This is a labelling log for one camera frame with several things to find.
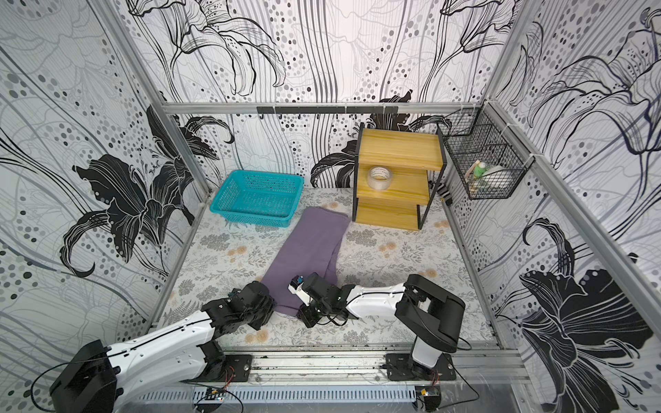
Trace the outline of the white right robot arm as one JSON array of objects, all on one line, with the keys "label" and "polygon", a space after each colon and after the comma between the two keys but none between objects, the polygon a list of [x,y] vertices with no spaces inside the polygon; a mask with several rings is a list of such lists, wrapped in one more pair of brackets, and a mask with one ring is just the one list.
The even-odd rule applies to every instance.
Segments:
[{"label": "white right robot arm", "polygon": [[459,349],[465,302],[421,275],[390,287],[337,287],[313,273],[295,277],[288,290],[301,301],[297,318],[308,328],[324,318],[337,326],[368,317],[396,318],[416,336],[411,351],[416,368],[431,370],[441,356]]}]

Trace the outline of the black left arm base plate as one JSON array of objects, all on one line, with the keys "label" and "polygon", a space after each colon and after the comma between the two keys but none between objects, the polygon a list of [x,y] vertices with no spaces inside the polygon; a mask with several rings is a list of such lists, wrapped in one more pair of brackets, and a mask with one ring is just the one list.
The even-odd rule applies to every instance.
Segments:
[{"label": "black left arm base plate", "polygon": [[244,383],[249,380],[253,362],[251,354],[229,354],[208,361],[196,382]]}]

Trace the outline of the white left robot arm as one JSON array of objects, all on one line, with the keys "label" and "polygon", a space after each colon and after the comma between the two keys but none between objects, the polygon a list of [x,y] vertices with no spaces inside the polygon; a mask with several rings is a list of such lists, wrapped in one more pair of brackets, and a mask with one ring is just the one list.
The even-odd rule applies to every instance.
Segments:
[{"label": "white left robot arm", "polygon": [[260,330],[275,301],[261,282],[235,288],[225,298],[145,336],[105,345],[90,342],[51,384],[57,412],[113,412],[139,396],[176,382],[238,380],[249,361],[233,361],[218,342],[248,325]]}]

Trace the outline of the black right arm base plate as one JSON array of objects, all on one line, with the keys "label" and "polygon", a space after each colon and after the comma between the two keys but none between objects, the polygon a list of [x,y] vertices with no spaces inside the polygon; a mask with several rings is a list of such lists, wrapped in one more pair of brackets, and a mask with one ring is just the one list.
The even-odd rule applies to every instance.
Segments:
[{"label": "black right arm base plate", "polygon": [[432,368],[413,361],[410,354],[386,354],[381,366],[391,381],[423,380],[433,383],[456,380],[457,374],[449,354],[441,354]]}]

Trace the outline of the purple long pants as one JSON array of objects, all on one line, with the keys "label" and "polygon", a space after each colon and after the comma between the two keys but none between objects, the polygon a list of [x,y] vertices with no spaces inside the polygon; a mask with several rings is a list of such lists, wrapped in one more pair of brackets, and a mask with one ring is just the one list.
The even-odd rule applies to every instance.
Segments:
[{"label": "purple long pants", "polygon": [[351,219],[325,208],[306,208],[262,279],[275,312],[295,316],[302,301],[288,290],[298,276],[313,273],[337,282],[337,257]]}]

